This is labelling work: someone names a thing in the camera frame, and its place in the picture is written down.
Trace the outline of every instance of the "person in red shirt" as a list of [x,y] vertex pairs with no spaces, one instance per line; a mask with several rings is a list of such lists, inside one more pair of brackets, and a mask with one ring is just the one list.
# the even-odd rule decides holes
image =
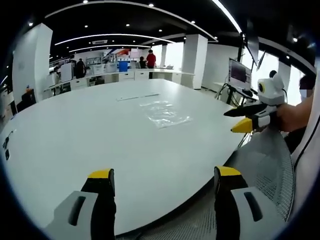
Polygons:
[[[156,65],[156,55],[154,55],[154,51],[149,50],[149,55],[146,57],[146,66],[148,69],[154,69]],[[149,79],[153,78],[153,73],[149,73]]]

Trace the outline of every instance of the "window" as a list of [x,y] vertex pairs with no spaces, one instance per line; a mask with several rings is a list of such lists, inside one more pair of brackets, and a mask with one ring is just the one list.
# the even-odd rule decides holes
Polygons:
[[303,72],[294,66],[290,70],[290,82],[288,86],[288,104],[296,106],[301,103],[300,79],[304,76]]
[[[241,63],[245,65],[247,68],[251,69],[252,67],[252,57],[247,48],[244,48],[244,55],[242,56]],[[264,51],[259,51],[258,59],[261,59]],[[254,90],[258,90],[258,80],[259,79],[267,79],[269,78],[269,73],[272,70],[278,71],[279,68],[279,58],[273,56],[269,53],[265,53],[260,69],[257,71],[257,66],[254,64],[252,69],[252,77],[251,77],[251,87]]]
[[153,51],[153,54],[155,55],[155,64],[159,67],[162,58],[162,45],[153,46],[151,49]]
[[176,42],[176,43],[169,43],[166,46],[166,54],[165,54],[165,66],[173,66],[175,70],[181,70],[182,68],[182,61],[184,56],[184,43],[183,42]]

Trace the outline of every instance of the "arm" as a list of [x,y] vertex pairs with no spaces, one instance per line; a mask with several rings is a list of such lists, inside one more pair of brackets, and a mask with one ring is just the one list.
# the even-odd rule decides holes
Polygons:
[[314,95],[312,94],[311,97],[308,97],[297,106],[292,106],[289,104],[281,105],[277,109],[276,113],[282,121],[281,130],[285,132],[292,132],[307,126],[313,100]]

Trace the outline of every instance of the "person's hand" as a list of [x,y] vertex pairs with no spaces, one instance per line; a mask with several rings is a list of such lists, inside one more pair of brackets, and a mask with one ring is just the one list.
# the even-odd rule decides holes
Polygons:
[[281,131],[292,132],[301,128],[301,120],[295,106],[282,104],[277,108],[276,115],[281,120]]

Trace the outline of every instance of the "clear plastic bag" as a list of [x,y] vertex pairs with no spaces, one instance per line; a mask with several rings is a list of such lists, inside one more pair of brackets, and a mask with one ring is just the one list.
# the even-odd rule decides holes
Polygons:
[[175,107],[168,101],[153,101],[151,103],[140,104],[140,106],[147,117],[159,129],[192,121],[190,116],[177,112]]

